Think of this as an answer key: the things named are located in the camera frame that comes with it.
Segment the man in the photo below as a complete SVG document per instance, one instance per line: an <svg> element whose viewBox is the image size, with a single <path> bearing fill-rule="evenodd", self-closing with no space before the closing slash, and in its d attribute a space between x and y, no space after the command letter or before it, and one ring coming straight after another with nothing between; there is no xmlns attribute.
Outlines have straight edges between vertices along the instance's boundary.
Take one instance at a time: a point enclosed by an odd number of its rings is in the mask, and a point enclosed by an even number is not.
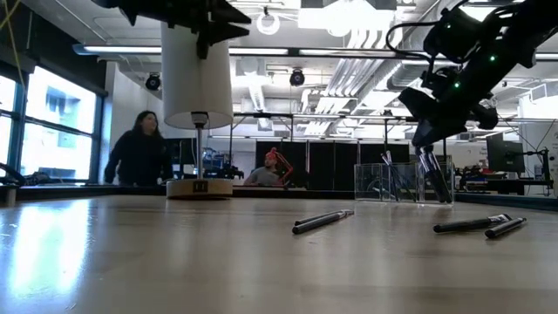
<svg viewBox="0 0 558 314"><path fill-rule="evenodd" d="M259 167L244 181L245 186L271 187L280 185L279 175L276 174L277 156L275 150L265 154L265 167Z"/></svg>

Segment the yellow cable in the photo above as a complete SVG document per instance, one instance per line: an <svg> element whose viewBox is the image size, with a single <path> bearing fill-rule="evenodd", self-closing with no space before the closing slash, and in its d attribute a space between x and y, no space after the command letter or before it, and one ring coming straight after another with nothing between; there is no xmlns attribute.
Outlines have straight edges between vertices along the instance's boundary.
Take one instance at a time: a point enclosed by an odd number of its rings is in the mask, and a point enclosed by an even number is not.
<svg viewBox="0 0 558 314"><path fill-rule="evenodd" d="M6 13L6 18L2 21L2 23L0 23L0 31L6 25L6 23L8 23L10 21L11 16L14 15L14 12L16 11L17 6L20 3L21 3L21 0L16 0L16 2L14 3L14 7L11 8L9 13Z"/></svg>
<svg viewBox="0 0 558 314"><path fill-rule="evenodd" d="M17 8L17 5L18 5L19 3L20 3L20 1L17 1L17 2L14 4L14 7L11 9L11 11L8 10L8 2L7 2L7 1L4 1L3 4L4 4L4 8L5 8L5 10L6 10L6 19L5 19L5 20L8 22L8 30L10 31L11 49L14 51L14 59L16 60L17 74L19 74L19 80L21 81L21 86L22 86L23 89L24 89L24 94L27 94L27 89L26 89L26 86L25 86L24 74L23 74L22 71L21 71L21 65L20 65L20 63L19 63L19 55L18 55L18 53L17 53L16 39L15 39L15 36L14 36L14 31L13 31L13 29L11 28L11 21L10 21L10 16L13 14L13 12L16 11L15 9ZM4 25L4 22L2 22L2 24L0 25L0 30L2 29L3 25Z"/></svg>

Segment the long dark hair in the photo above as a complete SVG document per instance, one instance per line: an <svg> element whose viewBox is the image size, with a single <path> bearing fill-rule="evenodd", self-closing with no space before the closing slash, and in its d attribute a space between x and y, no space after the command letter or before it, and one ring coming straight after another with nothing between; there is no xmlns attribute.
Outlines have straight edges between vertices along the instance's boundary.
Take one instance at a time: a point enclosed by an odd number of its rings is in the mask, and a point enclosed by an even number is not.
<svg viewBox="0 0 558 314"><path fill-rule="evenodd" d="M147 115L152 114L155 117L155 121L157 121L157 127L155 127L155 131L153 132L153 136L157 139L161 139L163 140L163 136L160 134L159 131L159 119L157 118L157 114L150 111L150 110L145 110L141 113L138 114L138 117L136 117L136 122L133 124L133 131L136 133L143 133L143 129L141 127L141 122L143 122L143 119L146 118Z"/></svg>

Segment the glass window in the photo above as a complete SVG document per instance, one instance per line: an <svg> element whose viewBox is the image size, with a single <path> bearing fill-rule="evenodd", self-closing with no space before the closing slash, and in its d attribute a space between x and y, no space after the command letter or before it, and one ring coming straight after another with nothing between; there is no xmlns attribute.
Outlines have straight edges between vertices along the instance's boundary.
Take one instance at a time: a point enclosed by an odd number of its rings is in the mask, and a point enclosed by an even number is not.
<svg viewBox="0 0 558 314"><path fill-rule="evenodd" d="M16 82L9 78L0 76L0 109L13 111L15 97Z"/></svg>
<svg viewBox="0 0 558 314"><path fill-rule="evenodd" d="M83 132L93 132L97 95L40 67L29 76L25 114Z"/></svg>
<svg viewBox="0 0 558 314"><path fill-rule="evenodd" d="M36 171L52 179L89 179L92 139L31 123L25 124L21 174Z"/></svg>
<svg viewBox="0 0 558 314"><path fill-rule="evenodd" d="M10 150L11 119L0 117L0 162L8 163L8 152ZM6 172L0 170L0 177Z"/></svg>

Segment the wooden lamp base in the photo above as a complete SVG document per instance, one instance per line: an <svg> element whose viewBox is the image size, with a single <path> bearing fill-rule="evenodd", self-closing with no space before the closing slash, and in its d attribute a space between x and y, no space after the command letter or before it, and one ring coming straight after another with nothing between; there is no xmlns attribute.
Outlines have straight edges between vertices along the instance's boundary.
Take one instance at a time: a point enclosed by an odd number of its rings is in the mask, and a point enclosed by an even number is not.
<svg viewBox="0 0 558 314"><path fill-rule="evenodd" d="M177 180L167 182L169 200L224 200L233 196L233 182L227 179Z"/></svg>

